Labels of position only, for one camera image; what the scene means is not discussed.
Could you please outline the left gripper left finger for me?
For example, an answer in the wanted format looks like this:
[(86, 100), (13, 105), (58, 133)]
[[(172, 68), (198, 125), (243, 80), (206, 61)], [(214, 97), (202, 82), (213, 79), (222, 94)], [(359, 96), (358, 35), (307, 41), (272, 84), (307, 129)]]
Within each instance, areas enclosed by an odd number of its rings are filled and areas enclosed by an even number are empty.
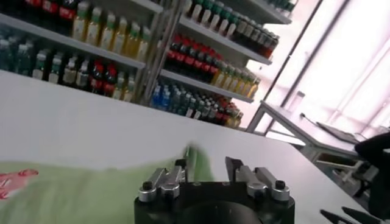
[(142, 183), (138, 190), (138, 200), (151, 203), (158, 197), (177, 198), (181, 182), (187, 182), (187, 160), (177, 159), (171, 170), (157, 168), (151, 177)]

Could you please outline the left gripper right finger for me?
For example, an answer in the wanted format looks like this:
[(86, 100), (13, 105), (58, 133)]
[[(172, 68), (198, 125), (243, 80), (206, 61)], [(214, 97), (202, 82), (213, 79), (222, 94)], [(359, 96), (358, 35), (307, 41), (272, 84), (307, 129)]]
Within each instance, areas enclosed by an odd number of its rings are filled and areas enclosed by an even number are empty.
[(251, 170), (240, 159), (226, 156), (225, 165), (232, 183), (246, 184), (247, 194), (252, 198), (270, 196), (275, 201), (288, 201), (290, 189), (283, 180), (276, 179), (265, 167), (256, 167)]

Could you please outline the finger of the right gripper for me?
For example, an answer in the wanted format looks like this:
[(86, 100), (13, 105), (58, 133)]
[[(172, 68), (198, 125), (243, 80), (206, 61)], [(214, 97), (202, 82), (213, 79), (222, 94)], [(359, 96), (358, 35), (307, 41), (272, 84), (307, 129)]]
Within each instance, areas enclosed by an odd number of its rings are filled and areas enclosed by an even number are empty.
[(344, 213), (348, 214), (362, 224), (383, 224), (382, 219), (379, 219), (371, 214), (367, 214), (356, 209), (347, 207), (342, 207), (342, 210), (344, 211)]
[(351, 220), (321, 209), (320, 213), (332, 224), (355, 224)]

